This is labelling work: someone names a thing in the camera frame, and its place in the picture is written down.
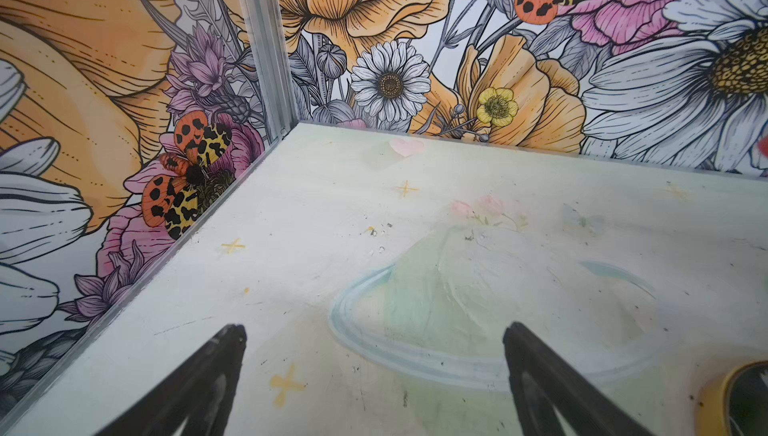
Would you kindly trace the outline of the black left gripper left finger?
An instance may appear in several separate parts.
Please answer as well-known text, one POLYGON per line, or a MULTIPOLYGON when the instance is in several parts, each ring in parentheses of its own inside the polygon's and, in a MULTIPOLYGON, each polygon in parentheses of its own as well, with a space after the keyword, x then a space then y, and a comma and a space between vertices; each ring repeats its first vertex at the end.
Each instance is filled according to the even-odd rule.
POLYGON ((221 328, 100 435, 222 435, 242 369, 247 334, 221 328))

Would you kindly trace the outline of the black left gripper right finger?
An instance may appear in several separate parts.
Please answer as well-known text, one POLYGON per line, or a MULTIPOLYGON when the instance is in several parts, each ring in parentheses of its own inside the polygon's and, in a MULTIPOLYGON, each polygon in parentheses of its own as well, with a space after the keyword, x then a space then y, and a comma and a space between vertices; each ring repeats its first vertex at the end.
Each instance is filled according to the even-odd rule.
POLYGON ((514 322, 503 336, 509 385, 525 435, 652 433, 611 402, 528 327, 514 322))

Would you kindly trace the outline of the gold wine glass rack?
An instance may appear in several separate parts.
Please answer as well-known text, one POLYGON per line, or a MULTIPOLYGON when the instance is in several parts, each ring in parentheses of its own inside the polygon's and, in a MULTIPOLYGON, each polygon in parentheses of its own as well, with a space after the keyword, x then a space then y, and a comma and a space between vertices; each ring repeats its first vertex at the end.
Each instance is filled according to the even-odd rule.
POLYGON ((767 408, 767 361, 734 368, 699 392, 696 434, 767 436, 767 408))

